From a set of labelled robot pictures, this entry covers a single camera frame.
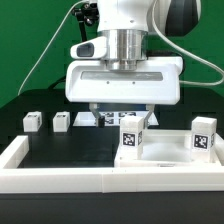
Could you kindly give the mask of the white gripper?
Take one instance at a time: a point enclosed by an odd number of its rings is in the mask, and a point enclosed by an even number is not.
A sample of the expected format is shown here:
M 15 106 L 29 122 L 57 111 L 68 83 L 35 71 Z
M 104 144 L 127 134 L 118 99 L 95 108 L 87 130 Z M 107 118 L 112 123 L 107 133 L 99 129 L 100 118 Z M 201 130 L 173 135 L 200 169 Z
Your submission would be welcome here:
M 173 105 L 180 99 L 180 56 L 149 57 L 134 71 L 109 71 L 99 60 L 74 61 L 67 70 L 65 95 L 70 102 L 87 102 L 96 126 L 105 126 L 97 103 L 147 104 L 144 128 L 155 105 Z

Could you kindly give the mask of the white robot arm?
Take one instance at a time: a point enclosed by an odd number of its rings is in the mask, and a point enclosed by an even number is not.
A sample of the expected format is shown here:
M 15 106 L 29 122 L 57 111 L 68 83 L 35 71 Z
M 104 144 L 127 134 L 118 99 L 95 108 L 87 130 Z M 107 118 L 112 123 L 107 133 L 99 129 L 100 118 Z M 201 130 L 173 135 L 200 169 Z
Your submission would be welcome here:
M 180 56 L 146 50 L 145 37 L 184 36 L 199 22 L 200 0 L 89 0 L 99 18 L 98 36 L 71 47 L 66 75 L 71 102 L 87 102 L 96 125 L 105 125 L 100 103 L 157 104 L 180 99 Z

